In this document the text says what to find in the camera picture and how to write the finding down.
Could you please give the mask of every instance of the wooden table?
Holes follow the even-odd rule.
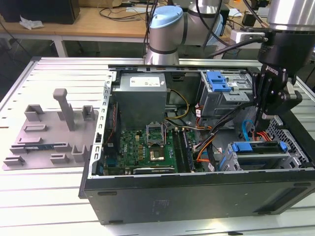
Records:
[[[230,0],[230,7],[246,10],[246,6],[241,2],[234,2]],[[42,39],[53,40],[59,57],[67,57],[64,41],[97,41],[97,42],[143,42],[146,27],[143,20],[132,22],[118,22],[100,16],[99,9],[96,7],[81,8],[79,17],[73,25],[61,25],[44,23],[43,28],[28,30],[22,27],[19,23],[6,23],[3,25],[6,29],[18,39]],[[121,9],[114,9],[114,12],[121,11]],[[134,15],[134,12],[120,12],[118,14],[111,14],[111,17],[123,17]],[[234,18],[238,23],[241,18]],[[228,41],[230,38],[230,31],[228,27],[223,35],[223,40]],[[0,38],[11,38],[4,29],[0,27]]]

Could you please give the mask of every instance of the blue latch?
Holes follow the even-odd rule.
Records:
[[[287,145],[283,141],[280,142],[280,147],[282,148],[283,151],[287,151],[288,150]]]
[[[233,146],[237,147],[238,151],[252,151],[252,146],[248,142],[237,142],[232,145],[232,148]]]
[[[238,147],[237,147],[237,145],[235,143],[232,144],[232,149],[233,149],[233,151],[238,151]]]
[[[232,88],[227,85],[226,78],[218,71],[208,71],[207,80],[213,92],[230,92]]]
[[[222,159],[221,163],[219,164],[219,170],[221,170],[221,167],[223,166],[225,161],[226,161],[226,157],[224,156],[224,158]]]

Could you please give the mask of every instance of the metal workbench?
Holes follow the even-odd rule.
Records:
[[[28,104],[58,109],[55,88],[66,88],[74,109],[102,100],[107,64],[142,64],[140,59],[42,58],[31,61],[0,103],[0,161],[10,153]],[[256,66],[245,60],[181,60],[181,64]],[[303,102],[293,112],[315,138],[315,95],[300,81]],[[83,168],[0,171],[0,235],[178,236],[315,235],[315,194],[281,215],[102,226],[78,191]]]

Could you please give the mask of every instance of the gray 3d printed holder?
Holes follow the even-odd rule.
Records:
[[[26,121],[11,146],[4,170],[82,167],[93,145],[98,111],[83,106],[73,111],[66,100],[67,90],[57,88],[53,97],[61,112],[44,112],[40,105],[29,105]]]

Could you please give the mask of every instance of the motherboard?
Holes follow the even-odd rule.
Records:
[[[161,130],[122,130],[117,161],[105,162],[105,174],[191,172],[194,168],[191,150],[196,144],[195,133],[156,126],[160,127]]]

